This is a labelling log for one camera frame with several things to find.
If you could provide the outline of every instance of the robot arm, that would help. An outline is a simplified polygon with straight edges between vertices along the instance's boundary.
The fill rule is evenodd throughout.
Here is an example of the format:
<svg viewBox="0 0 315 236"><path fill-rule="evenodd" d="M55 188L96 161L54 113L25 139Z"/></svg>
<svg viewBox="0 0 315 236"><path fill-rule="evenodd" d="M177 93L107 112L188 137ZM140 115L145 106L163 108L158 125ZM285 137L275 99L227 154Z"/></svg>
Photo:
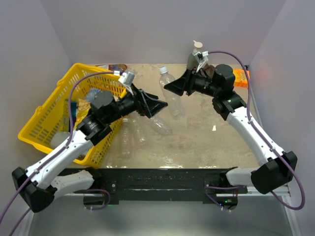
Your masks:
<svg viewBox="0 0 315 236"><path fill-rule="evenodd" d="M295 169L297 157L292 151L287 153L278 146L251 114L249 121L246 103L233 91L234 81L233 69L228 65L220 64L216 67L212 78L204 78L192 70L186 70L181 78L165 85L164 88L179 96L182 96L184 91L188 96L197 91L213 97L212 104L216 112L238 131L253 151L260 165L258 169L236 168L228 171L226 173L228 183L234 186L254 186L260 193L266 194L288 183L293 178L292 173L275 155L274 151L281 153L292 169ZM257 130L251 124L252 122L256 129L272 143L272 148L269 148L264 139L258 135Z"/></svg>
<svg viewBox="0 0 315 236"><path fill-rule="evenodd" d="M151 118L164 107L166 102L159 101L158 97L137 89L132 81L134 74L125 72L120 78L121 83L128 87L127 94L115 101L109 91L101 91L91 102L87 116L73 131L71 142L66 146L65 140L61 145L27 169L17 168L12 172L16 189L33 173L36 173L30 182L22 189L20 195L33 212L45 209L55 198L67 193L90 188L99 177L92 168L79 173L58 177L80 154L97 145L112 130L110 124L131 112L137 111L141 116ZM47 165L39 170L39 166L50 159L57 152L64 150Z"/></svg>

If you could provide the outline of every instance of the white wall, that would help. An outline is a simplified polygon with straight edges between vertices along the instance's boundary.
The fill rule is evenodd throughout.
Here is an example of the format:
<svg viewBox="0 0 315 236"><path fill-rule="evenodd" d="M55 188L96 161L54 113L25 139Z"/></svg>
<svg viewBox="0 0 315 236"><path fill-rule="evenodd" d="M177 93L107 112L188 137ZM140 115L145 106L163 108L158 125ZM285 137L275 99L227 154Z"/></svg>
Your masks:
<svg viewBox="0 0 315 236"><path fill-rule="evenodd" d="M70 61L38 0L4 0L0 7L0 211L15 188L11 172L42 153L18 140L18 132L56 87ZM8 235L26 204L20 196L0 226Z"/></svg>
<svg viewBox="0 0 315 236"><path fill-rule="evenodd" d="M287 0L250 64L253 91L266 131L298 156L306 205L296 212L303 235L314 235L315 1ZM295 205L297 184L290 185Z"/></svg>
<svg viewBox="0 0 315 236"><path fill-rule="evenodd" d="M185 63L192 41L249 63L285 0L41 0L72 62ZM212 61L235 61L225 55Z"/></svg>

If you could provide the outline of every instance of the clear plastic bottle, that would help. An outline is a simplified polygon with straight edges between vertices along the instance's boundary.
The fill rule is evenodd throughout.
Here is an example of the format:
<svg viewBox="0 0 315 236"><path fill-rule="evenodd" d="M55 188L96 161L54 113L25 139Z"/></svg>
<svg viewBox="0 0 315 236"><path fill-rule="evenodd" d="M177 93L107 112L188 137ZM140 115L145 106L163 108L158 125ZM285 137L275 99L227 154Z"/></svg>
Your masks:
<svg viewBox="0 0 315 236"><path fill-rule="evenodd" d="M168 73L166 66L160 67L159 73L161 75L159 84L161 86L163 95L168 103L168 110L174 119L182 119L185 116L185 110L182 105L181 97L164 89L164 85L175 80L174 76Z"/></svg>
<svg viewBox="0 0 315 236"><path fill-rule="evenodd" d="M137 112L132 112L128 115L131 124L131 130L134 141L138 147L143 147L148 143L146 131L140 121L140 116Z"/></svg>
<svg viewBox="0 0 315 236"><path fill-rule="evenodd" d="M158 115L155 115L154 117L148 119L148 125L163 136L173 134L172 127Z"/></svg>
<svg viewBox="0 0 315 236"><path fill-rule="evenodd" d="M203 44L197 41L193 41L193 51L192 53L189 55L188 60L187 60L187 67L186 69L188 70L193 70L194 67L198 67L198 62L195 58L195 56L193 54L195 54L196 52L200 51Z"/></svg>
<svg viewBox="0 0 315 236"><path fill-rule="evenodd" d="M129 120L123 118L123 124L121 126L121 142L122 142L122 157L131 158L132 155L132 139Z"/></svg>

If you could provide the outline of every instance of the orange box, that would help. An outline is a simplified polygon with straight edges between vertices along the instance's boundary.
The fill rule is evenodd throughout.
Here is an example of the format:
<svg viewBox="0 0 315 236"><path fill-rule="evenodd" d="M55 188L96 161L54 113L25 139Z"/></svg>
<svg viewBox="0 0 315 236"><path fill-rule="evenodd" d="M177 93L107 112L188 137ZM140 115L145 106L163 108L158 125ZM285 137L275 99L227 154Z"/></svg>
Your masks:
<svg viewBox="0 0 315 236"><path fill-rule="evenodd" d="M248 83L247 83L244 70L233 69L233 74L235 75L234 86L248 88Z"/></svg>

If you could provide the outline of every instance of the black object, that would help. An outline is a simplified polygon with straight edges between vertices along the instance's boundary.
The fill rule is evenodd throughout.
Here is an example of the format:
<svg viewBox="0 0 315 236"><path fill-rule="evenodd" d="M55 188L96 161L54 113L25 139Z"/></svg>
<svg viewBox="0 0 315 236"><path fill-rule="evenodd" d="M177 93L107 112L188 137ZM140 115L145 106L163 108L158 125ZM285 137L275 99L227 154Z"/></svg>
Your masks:
<svg viewBox="0 0 315 236"><path fill-rule="evenodd" d="M282 157L295 170L297 156L294 152L284 153ZM292 179L292 173L278 157L276 159L270 158L268 163L253 171L251 175L253 185L262 194L269 193Z"/></svg>
<svg viewBox="0 0 315 236"><path fill-rule="evenodd" d="M230 113L240 107L246 107L245 101L235 92L235 76L232 67L224 64L216 66L213 77L204 78L192 70L186 70L179 79L165 85L164 88L179 96L189 96L197 91L213 97L214 109L226 120ZM291 151L284 153L282 157L295 170L297 163L296 155ZM285 164L279 159L270 158L269 162L252 172L251 179L254 187L262 194L269 193L274 189L290 182L293 176Z"/></svg>
<svg viewBox="0 0 315 236"><path fill-rule="evenodd" d="M91 102L88 115L77 126L77 130L81 130L86 135L86 140L91 140L94 145L98 144L112 131L110 128L112 122L133 111L151 118L167 106L167 103L158 100L157 96L145 93L133 84L131 88L133 94L128 92L117 102L110 91L97 93Z"/></svg>
<svg viewBox="0 0 315 236"><path fill-rule="evenodd" d="M233 193L233 190L204 189L205 186L230 187L225 173L230 169L98 169L99 186L111 194L110 204L119 201L201 201L213 202L209 193L227 208L237 205L237 198L216 196L219 193ZM61 175L69 175L80 169L65 169ZM240 188L239 193L247 193ZM85 197L85 204L101 204L103 197Z"/></svg>
<svg viewBox="0 0 315 236"><path fill-rule="evenodd" d="M12 172L13 182L16 190L24 183L28 178L26 171L20 167L16 168ZM27 185L20 192L21 197L29 205L33 212L40 212L44 210L54 200L54 193L56 189L49 187L47 189L41 189L36 187L36 183L28 182Z"/></svg>

